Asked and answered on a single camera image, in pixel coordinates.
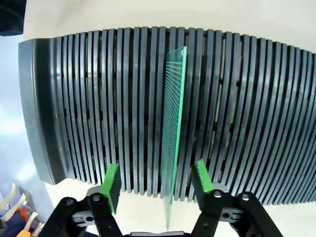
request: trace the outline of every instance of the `screw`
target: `screw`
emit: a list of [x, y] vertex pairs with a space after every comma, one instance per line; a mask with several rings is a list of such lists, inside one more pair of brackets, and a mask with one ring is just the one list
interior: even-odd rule
[[241, 195], [241, 199], [244, 201], [248, 201], [249, 200], [249, 196], [247, 194], [243, 194]]
[[215, 191], [214, 192], [214, 197], [216, 197], [216, 198], [220, 198], [222, 195], [221, 195], [221, 193], [219, 192], [219, 191]]
[[92, 198], [92, 200], [94, 200], [94, 201], [98, 201], [98, 200], [100, 200], [100, 195], [94, 195], [93, 196], [93, 198]]
[[72, 200], [72, 199], [68, 199], [67, 201], [66, 201], [66, 205], [67, 206], [70, 206], [70, 205], [72, 205], [74, 203], [74, 200]]

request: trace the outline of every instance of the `green gripper pad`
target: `green gripper pad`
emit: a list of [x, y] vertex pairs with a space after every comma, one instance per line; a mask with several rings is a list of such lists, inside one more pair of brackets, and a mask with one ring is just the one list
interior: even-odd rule
[[192, 167], [192, 182], [197, 197], [198, 206], [200, 210], [202, 210], [204, 207], [206, 194], [214, 190], [203, 160], [199, 160]]
[[161, 185], [169, 229], [177, 170], [187, 47], [167, 54], [161, 144]]
[[121, 186], [119, 165], [109, 165], [99, 192], [108, 200], [110, 210], [114, 214], [118, 206]]

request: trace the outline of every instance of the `green pcb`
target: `green pcb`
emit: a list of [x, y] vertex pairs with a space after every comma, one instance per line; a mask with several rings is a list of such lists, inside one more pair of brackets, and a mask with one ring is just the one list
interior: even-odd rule
[[177, 172], [186, 60], [187, 47], [167, 54], [161, 144], [161, 186], [167, 229]]

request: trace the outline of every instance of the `beige table surface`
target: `beige table surface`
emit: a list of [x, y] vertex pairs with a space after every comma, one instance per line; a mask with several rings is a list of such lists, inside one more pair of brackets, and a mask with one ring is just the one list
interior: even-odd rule
[[[24, 39], [119, 27], [182, 26], [264, 37], [316, 52], [315, 0], [28, 0]], [[66, 179], [46, 188], [54, 206], [65, 196], [82, 199], [88, 184]], [[315, 236], [316, 203], [267, 206], [285, 237]], [[171, 229], [190, 232], [196, 203], [174, 202]], [[163, 202], [123, 193], [116, 220], [123, 231], [165, 231]], [[217, 237], [237, 236], [220, 224]]]

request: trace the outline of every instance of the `gray floor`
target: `gray floor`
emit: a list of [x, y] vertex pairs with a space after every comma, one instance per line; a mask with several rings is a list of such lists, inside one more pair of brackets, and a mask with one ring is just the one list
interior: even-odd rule
[[24, 125], [18, 69], [18, 43], [23, 36], [0, 37], [0, 193], [19, 185], [46, 220], [53, 206], [40, 181]]

